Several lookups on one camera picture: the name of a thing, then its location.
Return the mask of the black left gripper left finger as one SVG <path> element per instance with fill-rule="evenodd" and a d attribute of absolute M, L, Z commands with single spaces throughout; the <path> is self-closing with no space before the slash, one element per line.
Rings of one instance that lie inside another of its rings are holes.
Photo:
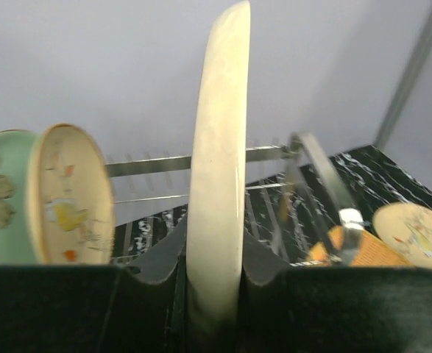
<path fill-rule="evenodd" d="M 0 265 L 0 352 L 184 352 L 186 227 L 127 265 Z"/>

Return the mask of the wooden plate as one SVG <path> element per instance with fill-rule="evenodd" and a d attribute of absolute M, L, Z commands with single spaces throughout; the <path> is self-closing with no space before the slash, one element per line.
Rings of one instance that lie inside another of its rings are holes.
<path fill-rule="evenodd" d="M 330 239 L 336 248 L 343 243 L 343 234 L 340 226 L 336 226 L 329 231 Z M 325 263 L 327 252 L 322 243 L 317 242 L 309 251 L 306 260 L 315 260 Z M 362 242 L 358 256 L 354 259 L 351 266 L 355 267 L 381 267 L 399 266 L 414 267 L 404 256 L 387 246 L 383 241 L 376 238 L 366 230 L 362 234 Z"/>

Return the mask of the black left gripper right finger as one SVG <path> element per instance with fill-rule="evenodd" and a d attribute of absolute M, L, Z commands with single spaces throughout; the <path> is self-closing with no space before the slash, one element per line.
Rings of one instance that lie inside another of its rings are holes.
<path fill-rule="evenodd" d="M 244 237 L 246 352 L 432 352 L 432 271 L 294 267 Z"/>

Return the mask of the mint green flower plate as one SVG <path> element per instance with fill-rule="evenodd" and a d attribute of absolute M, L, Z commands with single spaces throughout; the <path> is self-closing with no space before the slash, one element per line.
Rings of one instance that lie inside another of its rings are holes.
<path fill-rule="evenodd" d="M 0 263 L 35 263 L 24 212 L 24 191 L 32 147 L 38 134 L 0 132 Z"/>

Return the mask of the cream and pink plate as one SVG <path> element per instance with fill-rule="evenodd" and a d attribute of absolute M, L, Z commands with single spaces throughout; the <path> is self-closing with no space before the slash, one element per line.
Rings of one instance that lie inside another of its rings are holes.
<path fill-rule="evenodd" d="M 188 315 L 215 332 L 236 322 L 244 236 L 248 1 L 213 23 L 200 82 L 189 191 Z"/>

